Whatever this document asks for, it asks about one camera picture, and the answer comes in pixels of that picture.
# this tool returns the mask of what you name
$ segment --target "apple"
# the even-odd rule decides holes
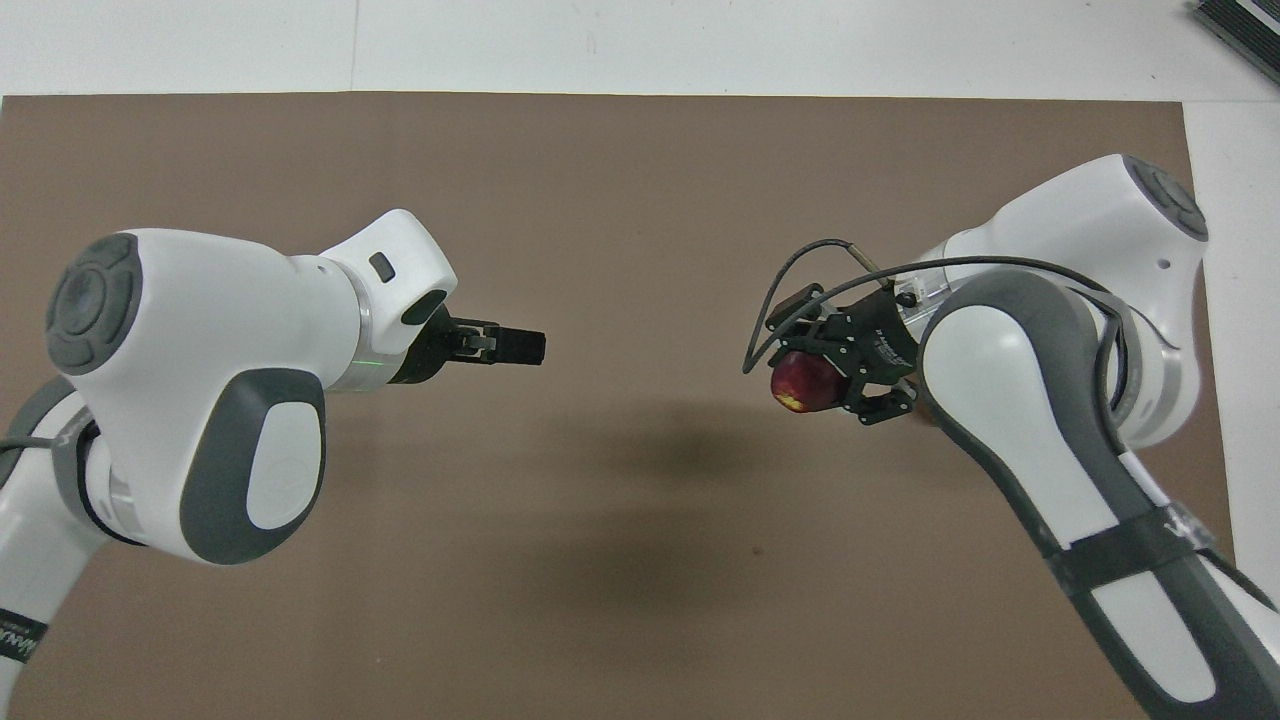
[[[840,406],[849,378],[822,355],[791,351],[773,368],[769,389],[792,413],[817,413]]]

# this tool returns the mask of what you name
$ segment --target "brown cardboard sheet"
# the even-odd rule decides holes
[[[541,368],[333,397],[320,502],[260,561],[106,547],[13,714],[1139,717],[941,432],[795,416],[739,372],[800,245],[908,261],[1110,152],[1190,182],[1174,104],[6,97],[5,423],[52,373],[54,281],[122,228],[305,254],[406,208],[458,273],[456,314],[548,336]],[[829,252],[795,282],[856,272]],[[1143,457],[1225,538],[1199,311],[1199,407]]]

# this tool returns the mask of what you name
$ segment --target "black strap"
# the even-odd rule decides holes
[[[1201,551],[1212,551],[1213,534],[1181,503],[1172,502],[1075,541],[1044,559],[1068,597],[1155,570]]]
[[[0,657],[26,662],[49,625],[0,607]]]

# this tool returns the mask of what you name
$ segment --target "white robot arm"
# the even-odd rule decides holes
[[[1152,717],[1280,717],[1280,615],[1133,454],[1194,406],[1206,241],[1172,178],[1101,158],[876,273],[895,282],[851,306],[817,287],[781,304],[772,386],[791,410],[869,424],[910,410],[915,372]]]
[[[0,441],[0,715],[108,539],[218,565],[284,542],[320,491],[325,392],[541,363],[541,333],[452,318],[456,286],[404,210],[320,255],[168,229],[81,254],[46,316],[61,377]]]

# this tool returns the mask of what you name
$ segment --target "gray circular cap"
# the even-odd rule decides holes
[[[67,266],[49,301],[50,360],[68,375],[97,369],[129,334],[141,299],[137,236],[115,233],[88,246]]]
[[[1192,193],[1187,192],[1174,176],[1132,155],[1124,156],[1124,164],[1129,169],[1129,176],[1161,214],[1193,238],[1201,242],[1208,240],[1204,214],[1196,205]]]

